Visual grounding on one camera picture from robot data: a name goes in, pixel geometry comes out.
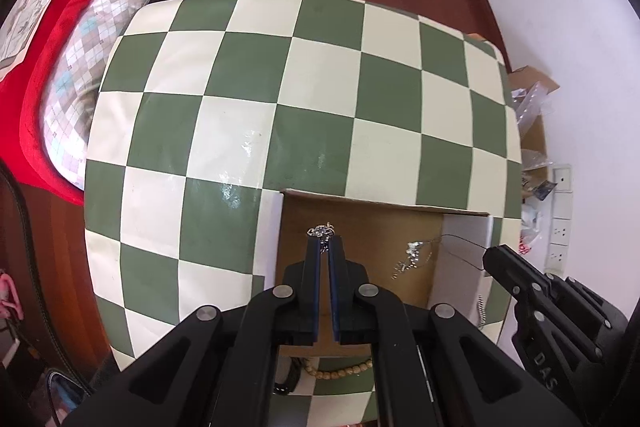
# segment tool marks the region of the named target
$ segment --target power strip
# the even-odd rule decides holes
[[[552,194],[552,220],[549,249],[545,259],[545,273],[563,277],[566,258],[569,255],[571,217],[574,207],[571,165],[553,167],[552,179],[558,185]]]

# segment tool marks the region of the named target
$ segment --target mattress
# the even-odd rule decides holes
[[[92,0],[42,93],[43,148],[56,171],[84,190],[86,146],[98,87],[116,38],[149,0]]]

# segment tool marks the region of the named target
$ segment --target checkered tablecloth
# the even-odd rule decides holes
[[[364,1],[141,9],[111,52],[86,166],[88,259],[118,363],[202,304],[273,285],[283,188],[487,212],[495,242],[517,246],[509,99],[492,44]],[[371,390],[327,421],[314,410],[344,413],[344,396],[286,398],[309,425],[344,425],[372,413]]]

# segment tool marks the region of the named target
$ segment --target red blanket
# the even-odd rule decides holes
[[[0,157],[19,182],[82,204],[84,193],[53,168],[40,133],[42,90],[78,19],[91,0],[52,0],[26,57],[0,82]]]

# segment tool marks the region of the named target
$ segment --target silver bolt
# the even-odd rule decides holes
[[[293,288],[288,284],[281,284],[273,289],[273,294],[278,299],[286,299],[293,295]]]
[[[369,284],[368,282],[361,284],[358,288],[358,293],[363,297],[375,297],[379,292],[380,290],[375,284]]]
[[[196,317],[203,322],[215,319],[216,315],[218,315],[218,311],[213,306],[202,306],[196,311]]]
[[[435,311],[436,315],[441,319],[450,319],[451,317],[453,317],[453,315],[456,314],[453,306],[450,306],[448,304],[438,304]]]

